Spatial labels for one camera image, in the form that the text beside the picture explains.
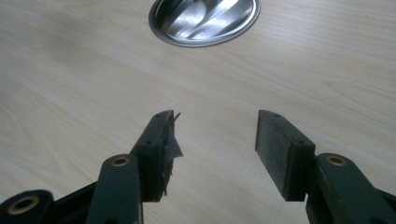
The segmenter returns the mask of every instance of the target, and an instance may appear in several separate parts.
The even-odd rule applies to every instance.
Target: black plastic part
[[[139,161],[142,202],[159,202],[172,174],[173,160],[182,156],[175,138],[173,110],[152,117],[132,148]]]
[[[134,155],[114,156],[103,163],[86,223],[143,223],[139,171]]]
[[[260,110],[256,151],[285,201],[303,202],[315,144],[282,116]]]
[[[331,153],[320,154],[314,177],[334,223],[396,223],[393,209],[353,161]]]
[[[46,190],[17,194],[0,205],[1,224],[40,224],[52,204],[52,194]]]
[[[45,223],[84,224],[90,209],[96,182],[64,196],[54,203]]]

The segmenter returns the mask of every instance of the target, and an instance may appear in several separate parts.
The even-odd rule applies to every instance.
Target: wood grain
[[[166,109],[184,157],[148,224],[307,223],[254,151],[259,109],[396,194],[394,1],[264,0],[246,33],[200,49],[159,40],[152,4],[0,2],[0,202],[91,183]]]

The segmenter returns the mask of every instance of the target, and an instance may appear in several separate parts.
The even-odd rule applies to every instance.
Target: screw hole
[[[35,195],[26,196],[13,203],[7,211],[10,215],[19,215],[34,208],[39,201],[40,199]]]
[[[326,157],[326,161],[337,166],[345,166],[347,164],[344,159],[336,156],[328,156]]]
[[[126,158],[126,157],[119,157],[119,158],[116,158],[115,160],[113,160],[113,162],[111,162],[111,164],[113,165],[113,166],[123,166],[123,165],[125,165],[126,163],[128,163],[129,162],[129,159],[128,158]]]

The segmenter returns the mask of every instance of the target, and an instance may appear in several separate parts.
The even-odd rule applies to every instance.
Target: shiny metal rim
[[[190,38],[190,39],[188,39],[185,37],[181,37],[180,35],[171,34],[169,32],[169,30],[163,29],[163,27],[165,26],[164,25],[165,22],[159,20],[159,17],[160,17],[159,14],[162,13],[162,7],[165,6],[165,8],[166,8],[167,7],[166,4],[173,3],[172,1],[175,2],[175,1],[179,1],[179,0],[157,0],[150,10],[150,13],[148,16],[148,21],[149,21],[149,25],[150,25],[153,33],[156,36],[158,36],[161,40],[163,40],[167,43],[177,45],[177,46],[182,46],[182,47],[206,47],[206,46],[217,45],[219,43],[233,39],[233,38],[241,35],[242,33],[244,33],[248,28],[250,28],[253,25],[253,23],[259,17],[260,9],[261,9],[261,1],[260,0],[234,0],[235,2],[245,1],[249,4],[251,4],[251,10],[249,11],[248,15],[246,15],[246,17],[242,21],[240,21],[237,24],[237,26],[235,26],[233,29],[231,29],[227,32],[221,33],[219,35],[208,36],[207,38],[196,38],[196,39]],[[190,0],[190,3],[193,4],[193,3],[198,3],[198,2],[209,2],[209,1],[212,1],[212,2],[216,1],[217,3],[221,3],[224,1],[233,1],[233,0],[222,0],[222,1],[221,0]],[[177,17],[175,17],[175,18],[168,17],[166,19],[169,19],[169,18],[175,19],[175,21],[177,20]]]

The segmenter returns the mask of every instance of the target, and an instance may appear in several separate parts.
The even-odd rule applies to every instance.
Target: light wood laminate surface
[[[147,0],[0,1],[0,201],[97,179],[151,116],[181,112],[168,196],[146,223],[308,223],[254,150],[259,109],[396,194],[396,2],[262,1],[236,39],[188,49]]]

